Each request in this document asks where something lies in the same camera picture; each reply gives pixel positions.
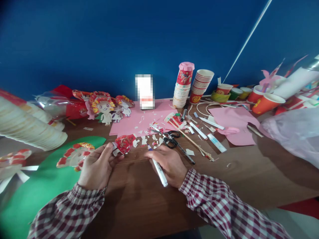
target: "black scissors handle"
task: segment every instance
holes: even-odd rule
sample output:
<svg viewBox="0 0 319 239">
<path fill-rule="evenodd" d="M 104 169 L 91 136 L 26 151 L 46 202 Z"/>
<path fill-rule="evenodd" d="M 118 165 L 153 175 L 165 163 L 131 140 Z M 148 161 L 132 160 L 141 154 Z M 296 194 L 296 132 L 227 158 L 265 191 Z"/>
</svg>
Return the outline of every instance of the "black scissors handle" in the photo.
<svg viewBox="0 0 319 239">
<path fill-rule="evenodd" d="M 174 138 L 179 138 L 180 132 L 171 130 L 166 132 L 165 134 L 168 135 L 168 138 L 164 138 L 166 146 L 172 149 L 175 148 L 178 145 L 178 142 Z"/>
</svg>

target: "yellow cup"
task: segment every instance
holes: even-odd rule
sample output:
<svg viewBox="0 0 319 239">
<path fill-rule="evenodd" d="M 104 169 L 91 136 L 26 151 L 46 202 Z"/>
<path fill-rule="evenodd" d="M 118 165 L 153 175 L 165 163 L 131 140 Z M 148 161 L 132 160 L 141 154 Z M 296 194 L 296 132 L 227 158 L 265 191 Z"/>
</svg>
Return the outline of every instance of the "yellow cup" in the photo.
<svg viewBox="0 0 319 239">
<path fill-rule="evenodd" d="M 213 91 L 212 95 L 211 95 L 211 99 L 213 101 L 219 102 L 219 103 L 224 103 L 227 102 L 228 99 L 230 97 L 230 93 L 228 95 L 221 95 L 221 94 L 217 94 L 216 91 Z"/>
<path fill-rule="evenodd" d="M 246 99 L 249 96 L 249 94 L 253 91 L 251 88 L 248 87 L 241 87 L 240 89 L 243 91 L 243 93 L 240 96 L 238 96 L 239 99 Z"/>
</svg>

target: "black pen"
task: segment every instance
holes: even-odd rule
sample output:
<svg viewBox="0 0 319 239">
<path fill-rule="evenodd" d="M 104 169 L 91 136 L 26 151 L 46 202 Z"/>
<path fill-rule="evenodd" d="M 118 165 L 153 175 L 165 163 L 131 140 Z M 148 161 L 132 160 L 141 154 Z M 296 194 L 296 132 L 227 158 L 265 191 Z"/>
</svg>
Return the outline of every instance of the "black pen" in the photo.
<svg viewBox="0 0 319 239">
<path fill-rule="evenodd" d="M 186 105 L 184 106 L 184 112 L 183 112 L 182 118 L 180 119 L 181 122 L 183 122 L 184 119 L 185 119 L 185 115 L 186 115 L 186 112 L 187 112 L 187 108 L 188 108 L 188 104 L 186 104 Z"/>
</svg>

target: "floor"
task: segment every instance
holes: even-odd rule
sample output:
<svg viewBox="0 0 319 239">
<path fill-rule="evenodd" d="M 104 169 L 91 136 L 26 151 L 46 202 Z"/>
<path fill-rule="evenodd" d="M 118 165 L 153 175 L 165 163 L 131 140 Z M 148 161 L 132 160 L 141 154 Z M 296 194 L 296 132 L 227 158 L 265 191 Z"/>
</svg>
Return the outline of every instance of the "floor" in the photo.
<svg viewBox="0 0 319 239">
<path fill-rule="evenodd" d="M 289 235 L 293 238 L 318 239 L 319 238 L 319 220 L 283 209 L 272 209 L 262 211 L 264 215 L 273 221 L 281 223 Z M 202 239 L 223 239 L 224 236 L 218 229 L 212 226 L 203 226 L 199 228 Z"/>
</svg>

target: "hand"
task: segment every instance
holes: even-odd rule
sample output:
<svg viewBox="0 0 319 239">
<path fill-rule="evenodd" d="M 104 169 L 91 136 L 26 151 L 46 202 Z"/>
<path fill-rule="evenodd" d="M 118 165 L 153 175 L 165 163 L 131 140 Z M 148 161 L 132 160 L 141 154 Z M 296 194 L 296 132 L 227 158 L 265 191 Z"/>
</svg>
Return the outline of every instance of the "hand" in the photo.
<svg viewBox="0 0 319 239">
<path fill-rule="evenodd" d="M 145 156 L 150 158 L 150 163 L 155 172 L 156 169 L 152 159 L 162 166 L 169 185 L 175 188 L 180 188 L 182 186 L 187 174 L 187 168 L 176 151 L 161 145 L 155 150 L 145 153 Z"/>
<path fill-rule="evenodd" d="M 102 145 L 84 160 L 78 181 L 78 184 L 82 188 L 86 190 L 95 190 L 106 187 L 112 169 L 124 158 L 124 155 L 120 157 L 111 156 L 112 148 L 112 143 Z"/>
</svg>

